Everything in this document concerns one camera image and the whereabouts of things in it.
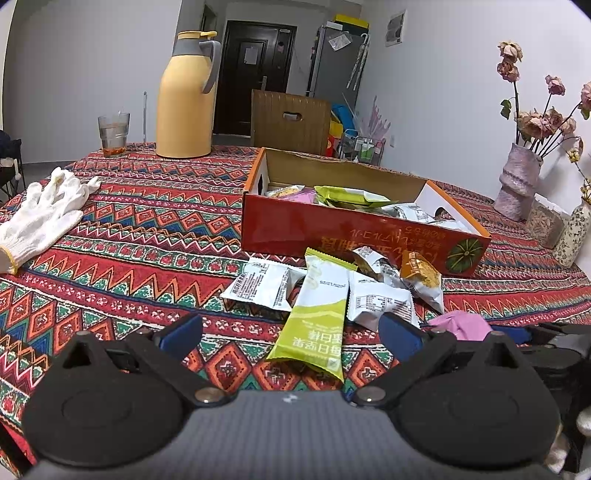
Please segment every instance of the refrigerator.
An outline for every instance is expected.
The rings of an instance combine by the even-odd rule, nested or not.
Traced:
[[[357,72],[349,88],[347,88],[347,82],[355,65],[359,47],[363,43],[363,37],[349,32],[351,43],[336,51],[329,43],[331,38],[345,31],[348,31],[346,25],[343,26],[342,31],[326,24],[319,28],[312,51],[306,96],[344,105],[344,94],[349,106],[355,110],[359,85],[356,90],[353,90],[353,85]]]

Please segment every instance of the flower vase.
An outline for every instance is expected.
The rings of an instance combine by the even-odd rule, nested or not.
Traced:
[[[531,150],[513,144],[499,177],[501,191],[493,205],[497,212],[517,222],[527,218],[542,162],[542,158]]]
[[[570,220],[566,223],[552,251],[552,256],[560,265],[567,268],[573,265],[590,226],[591,205],[583,199],[581,205],[573,210]]]

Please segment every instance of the green snack bar wrapper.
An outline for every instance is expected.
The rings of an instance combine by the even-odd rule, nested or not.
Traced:
[[[349,270],[353,264],[306,250],[308,273],[300,294],[267,360],[299,360],[341,381],[341,348]]]
[[[365,190],[329,186],[314,187],[314,190],[327,203],[342,202],[363,207],[383,207],[393,203],[392,200],[383,195],[366,192]]]

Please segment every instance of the pumpkin illustration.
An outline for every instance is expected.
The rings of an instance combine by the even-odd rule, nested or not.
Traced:
[[[480,255],[480,241],[476,238],[466,238],[449,251],[445,266],[450,273],[462,273],[471,268]]]

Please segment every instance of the patterned tablecloth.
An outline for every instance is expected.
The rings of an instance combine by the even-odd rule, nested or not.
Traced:
[[[16,437],[23,406],[52,356],[82,329],[120,339],[142,325],[202,313],[204,337],[187,366],[230,392],[349,391],[392,366],[378,336],[351,325],[343,340],[343,385],[298,365],[265,362],[282,317],[219,298],[248,259],[240,248],[241,194],[258,150],[217,147],[205,158],[166,160],[153,144],[135,149],[114,160],[95,152],[70,165],[83,179],[102,179],[82,221],[16,276],[0,278],[0,418]],[[490,199],[440,185],[493,235],[475,277],[444,279],[447,310],[505,325],[591,322],[591,283],[578,268],[560,267]],[[20,202],[18,196],[0,209],[0,222]],[[421,303],[417,313],[423,321],[434,316]]]

